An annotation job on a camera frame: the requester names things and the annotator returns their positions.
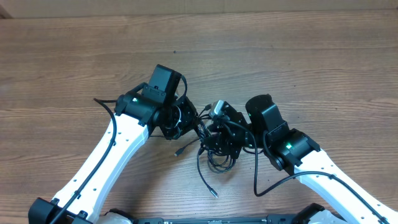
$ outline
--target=wooden table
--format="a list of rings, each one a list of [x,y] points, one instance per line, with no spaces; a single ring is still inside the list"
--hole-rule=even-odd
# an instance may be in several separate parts
[[[119,16],[0,21],[0,223],[26,223],[36,197],[50,200],[80,168],[109,122],[92,98],[117,98],[158,63],[186,76],[199,110],[223,99],[246,114],[247,100],[271,94],[291,128],[398,210],[398,11]],[[198,144],[174,157],[194,138],[149,139],[103,211],[197,218],[328,206],[294,180],[255,197],[245,153],[225,174],[203,166],[215,199],[197,172]],[[260,157],[260,189],[285,176]]]

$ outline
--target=wooden tabletop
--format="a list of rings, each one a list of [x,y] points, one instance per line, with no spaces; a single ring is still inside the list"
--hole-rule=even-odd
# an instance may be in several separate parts
[[[158,63],[186,76],[198,110],[222,99],[247,115],[247,100],[271,94],[291,128],[398,210],[397,62],[396,10],[0,20],[0,223],[26,223],[32,202],[50,200],[84,163],[109,123],[92,98],[148,82]],[[329,208],[296,180],[257,198],[245,153],[220,175],[201,161],[215,199],[197,172],[198,144],[174,156],[194,138],[150,138],[103,211],[198,218]],[[260,157],[260,189],[285,176]]]

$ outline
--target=metal connector tip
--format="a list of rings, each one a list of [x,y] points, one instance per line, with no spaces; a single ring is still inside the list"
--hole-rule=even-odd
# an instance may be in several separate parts
[[[217,194],[217,192],[216,192],[214,189],[209,189],[209,190],[210,190],[210,193],[211,193],[214,197],[218,198],[218,194]]]

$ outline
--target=white plastic casing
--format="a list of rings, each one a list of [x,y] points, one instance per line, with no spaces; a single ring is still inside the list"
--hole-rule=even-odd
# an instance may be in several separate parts
[[[121,171],[132,155],[148,139],[147,126],[142,127],[138,125],[137,119],[125,114],[115,116],[115,118],[118,131],[116,145],[111,148],[102,165],[81,191],[81,196],[75,199],[67,209],[74,214],[78,214],[82,210],[87,212],[88,216],[86,219],[93,223],[96,223],[98,220],[106,196],[116,179],[118,179]],[[112,134],[113,124],[111,121],[101,141],[77,174],[62,190],[55,194],[54,198],[60,200],[58,203],[59,207],[63,207],[69,201],[74,192],[79,188],[95,165],[97,165],[109,145]]]
[[[362,196],[381,216],[386,217],[389,223],[398,223],[397,212],[383,205],[350,179],[333,163],[325,151],[312,151],[301,161],[303,164],[295,166],[295,174],[305,171],[335,174]],[[297,179],[325,199],[348,223],[379,223],[379,219],[339,182],[322,175],[302,175]]]

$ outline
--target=wood grain surface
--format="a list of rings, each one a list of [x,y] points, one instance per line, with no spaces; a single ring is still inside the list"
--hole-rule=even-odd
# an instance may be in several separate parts
[[[158,63],[186,76],[199,110],[222,99],[246,115],[247,100],[271,94],[291,128],[398,210],[397,62],[396,10],[1,20],[0,223],[27,223],[32,202],[50,200],[84,163],[109,122],[92,98],[117,98]],[[296,180],[255,197],[254,157],[244,153],[231,172],[203,167],[215,199],[197,172],[198,145],[174,157],[194,138],[150,138],[103,211],[198,218],[329,208]],[[260,189],[285,176],[260,157]]]

